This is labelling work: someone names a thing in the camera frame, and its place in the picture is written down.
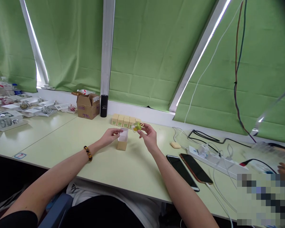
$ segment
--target amber bead bracelet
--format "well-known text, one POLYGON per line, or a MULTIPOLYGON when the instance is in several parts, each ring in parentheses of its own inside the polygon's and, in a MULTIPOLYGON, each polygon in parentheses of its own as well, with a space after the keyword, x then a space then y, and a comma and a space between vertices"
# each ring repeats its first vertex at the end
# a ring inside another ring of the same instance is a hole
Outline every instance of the amber bead bracelet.
POLYGON ((87 146, 84 146, 83 148, 85 149, 86 153, 88 154, 88 156, 89 156, 89 161, 91 162, 92 159, 93 159, 93 157, 92 157, 92 155, 91 155, 91 152, 90 152, 89 148, 88 148, 87 146))

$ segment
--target black cylinder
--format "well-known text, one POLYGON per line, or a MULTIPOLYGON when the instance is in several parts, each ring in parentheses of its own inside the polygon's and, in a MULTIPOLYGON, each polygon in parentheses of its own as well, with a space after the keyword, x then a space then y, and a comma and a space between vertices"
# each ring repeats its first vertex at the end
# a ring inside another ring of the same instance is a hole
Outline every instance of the black cylinder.
POLYGON ((100 116, 101 117, 107 117, 107 109, 108 109, 108 95, 101 95, 100 100, 100 116))

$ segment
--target person's left hand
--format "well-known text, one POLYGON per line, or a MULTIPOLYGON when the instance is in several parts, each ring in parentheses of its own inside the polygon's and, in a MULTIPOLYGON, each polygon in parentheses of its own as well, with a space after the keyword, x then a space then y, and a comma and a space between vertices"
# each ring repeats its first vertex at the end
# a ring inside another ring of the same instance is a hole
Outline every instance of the person's left hand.
POLYGON ((97 141, 99 149, 110 145, 115 139, 119 137, 120 132, 123 132, 123 130, 118 128, 109 128, 108 130, 106 130, 104 135, 97 141))

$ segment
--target power strip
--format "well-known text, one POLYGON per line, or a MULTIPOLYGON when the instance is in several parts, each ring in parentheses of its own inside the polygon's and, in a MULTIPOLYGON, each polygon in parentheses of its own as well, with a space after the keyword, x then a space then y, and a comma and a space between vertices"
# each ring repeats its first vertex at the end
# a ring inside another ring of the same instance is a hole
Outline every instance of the power strip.
POLYGON ((218 171, 228 175, 228 172, 230 176, 233 179, 237 179, 238 174, 248 174, 249 169, 247 167, 243 167, 239 165, 237 162, 229 161, 227 159, 223 159, 219 157, 218 155, 207 155, 206 157, 202 157, 199 155, 197 150, 194 147, 189 146, 187 149, 187 153, 194 157, 197 160, 200 160, 201 162, 206 163, 207 165, 217 169, 218 171))

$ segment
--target smartphone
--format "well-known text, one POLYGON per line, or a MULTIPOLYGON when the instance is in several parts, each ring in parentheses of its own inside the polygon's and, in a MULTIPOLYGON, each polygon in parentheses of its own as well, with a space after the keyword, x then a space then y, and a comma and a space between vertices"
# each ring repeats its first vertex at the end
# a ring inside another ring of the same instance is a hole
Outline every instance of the smartphone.
POLYGON ((199 192, 200 191, 199 187, 194 182, 193 178, 187 171, 186 167, 184 166, 180 158, 176 156, 167 155, 167 159, 171 163, 173 168, 175 168, 175 170, 182 176, 182 178, 191 186, 191 188, 194 191, 199 192))
POLYGON ((180 154, 180 157, 198 182, 213 184, 213 181, 210 179, 210 177, 205 173, 205 171, 191 155, 180 154))

